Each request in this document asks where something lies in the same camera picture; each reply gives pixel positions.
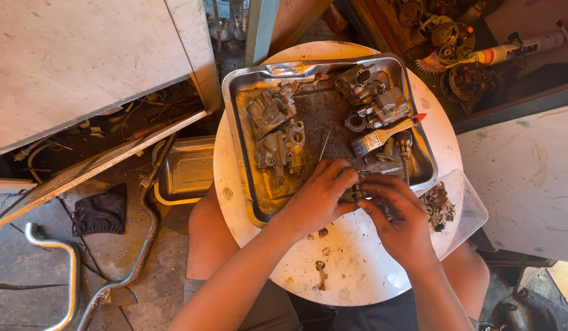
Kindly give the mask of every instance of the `finger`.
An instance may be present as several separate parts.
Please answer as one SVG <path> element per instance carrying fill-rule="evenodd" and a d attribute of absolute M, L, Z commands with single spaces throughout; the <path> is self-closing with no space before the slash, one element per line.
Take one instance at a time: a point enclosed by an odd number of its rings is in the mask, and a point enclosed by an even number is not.
<path fill-rule="evenodd" d="M 352 213 L 353 211 L 356 211 L 357 209 L 359 209 L 359 207 L 355 203 L 342 202 L 342 203 L 339 203 L 339 206 L 337 208 L 335 208 L 333 215 L 335 216 L 336 219 L 338 219 L 339 217 L 346 215 L 348 213 Z"/>
<path fill-rule="evenodd" d="M 336 158 L 335 161 L 323 172 L 323 176 L 333 179 L 339 175 L 343 168 L 353 168 L 352 162 L 344 158 Z"/>
<path fill-rule="evenodd" d="M 346 191 L 353 185 L 358 184 L 358 180 L 358 172 L 355 171 L 355 169 L 346 169 L 341 173 L 341 175 L 339 175 L 339 177 L 333 180 L 332 189 L 341 196 L 343 191 Z"/>
<path fill-rule="evenodd" d="M 368 196 L 386 199 L 385 204 L 393 207 L 399 213 L 408 213 L 413 208 L 420 209 L 420 207 L 415 206 L 411 200 L 407 199 L 393 186 L 386 186 L 382 184 L 362 184 L 360 185 L 360 189 L 366 192 Z"/>
<path fill-rule="evenodd" d="M 319 161 L 319 163 L 317 163 L 317 166 L 315 167 L 315 172 L 313 172 L 313 176 L 318 176 L 322 174 L 323 171 L 325 171 L 332 163 L 333 160 L 327 158 Z"/>
<path fill-rule="evenodd" d="M 394 230 L 386 215 L 376 204 L 366 199 L 360 199 L 357 205 L 370 216 L 379 233 L 391 233 Z"/>
<path fill-rule="evenodd" d="M 405 183 L 405 181 L 401 177 L 393 176 L 393 175 L 380 175 L 380 174 L 372 174 L 367 175 L 365 179 L 366 183 L 377 183 L 383 184 L 387 186 L 392 186 L 401 192 L 410 202 L 412 202 L 418 208 L 425 210 L 425 206 L 423 202 L 417 198 L 415 193 L 411 191 L 409 185 Z"/>

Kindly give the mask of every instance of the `plastic bottle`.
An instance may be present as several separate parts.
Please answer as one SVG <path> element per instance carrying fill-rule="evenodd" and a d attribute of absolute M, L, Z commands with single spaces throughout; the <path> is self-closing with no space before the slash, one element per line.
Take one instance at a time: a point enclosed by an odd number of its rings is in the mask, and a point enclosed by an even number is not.
<path fill-rule="evenodd" d="M 213 0 L 202 0 L 209 25 L 210 36 L 217 39 Z M 247 39 L 249 0 L 217 0 L 221 41 Z"/>

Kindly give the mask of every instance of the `stainless steel tray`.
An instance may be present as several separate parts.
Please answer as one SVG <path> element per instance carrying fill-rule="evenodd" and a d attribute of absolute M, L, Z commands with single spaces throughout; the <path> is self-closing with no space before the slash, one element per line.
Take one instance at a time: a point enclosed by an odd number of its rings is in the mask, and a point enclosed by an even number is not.
<path fill-rule="evenodd" d="M 213 183 L 215 135 L 178 139 L 157 175 L 155 197 L 163 204 L 193 203 Z M 164 140 L 153 149 L 153 162 Z"/>
<path fill-rule="evenodd" d="M 391 77 L 391 86 L 388 88 L 400 86 L 405 97 L 411 97 L 406 67 L 393 54 L 260 65 L 233 71 L 223 80 L 225 111 L 235 146 L 246 213 L 255 226 L 263 227 L 310 177 L 329 130 L 331 135 L 323 157 L 344 157 L 350 160 L 356 169 L 366 167 L 364 159 L 355 158 L 349 146 L 350 140 L 361 137 L 363 133 L 351 132 L 343 126 L 345 117 L 357 107 L 344 100 L 329 79 L 323 79 L 357 64 L 364 64 L 366 67 L 375 64 L 377 70 L 383 70 Z M 299 79 L 306 82 L 316 81 L 313 84 L 304 84 L 293 96 L 297 109 L 295 119 L 302 121 L 305 126 L 306 171 L 298 177 L 285 171 L 285 184 L 276 188 L 272 169 L 262 171 L 256 168 L 256 140 L 246 107 L 258 98 L 263 90 L 277 92 L 279 83 L 290 84 Z M 414 102 L 410 103 L 413 113 L 417 114 Z M 437 177 L 437 164 L 420 125 L 413 128 L 412 149 L 411 189 L 427 188 Z"/>

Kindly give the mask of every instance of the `screwdriver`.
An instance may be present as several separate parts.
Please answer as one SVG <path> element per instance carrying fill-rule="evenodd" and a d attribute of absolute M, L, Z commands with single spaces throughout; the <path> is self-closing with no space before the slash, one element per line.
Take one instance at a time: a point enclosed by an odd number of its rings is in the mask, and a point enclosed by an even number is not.
<path fill-rule="evenodd" d="M 398 154 L 402 158 L 402 167 L 405 170 L 405 182 L 411 186 L 409 174 L 409 156 L 411 155 L 411 146 L 413 145 L 413 135 L 409 131 L 401 131 L 394 135 L 395 146 Z"/>

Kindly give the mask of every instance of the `white round table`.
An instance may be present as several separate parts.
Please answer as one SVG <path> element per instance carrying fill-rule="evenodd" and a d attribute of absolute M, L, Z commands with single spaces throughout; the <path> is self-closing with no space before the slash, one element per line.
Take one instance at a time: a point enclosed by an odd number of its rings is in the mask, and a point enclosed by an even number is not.
<path fill-rule="evenodd" d="M 310 59 L 345 59 L 379 52 L 347 42 L 317 41 L 288 48 L 264 63 Z M 427 117 L 421 124 L 438 165 L 438 178 L 462 169 L 456 136 L 443 108 L 411 71 L 409 80 L 415 106 Z M 248 219 L 240 185 L 235 149 L 226 114 L 223 114 L 214 147 L 214 183 L 221 211 L 231 234 L 243 247 L 260 231 Z M 405 270 L 380 243 L 369 216 L 362 210 L 340 217 L 328 225 L 329 234 L 304 238 L 296 243 L 274 269 L 270 279 L 284 289 L 308 300 L 334 306 L 361 306 L 396 297 L 411 284 Z M 436 233 L 432 242 L 438 255 L 447 250 L 449 234 Z M 317 287 L 320 274 L 315 262 L 325 262 L 326 290 Z"/>

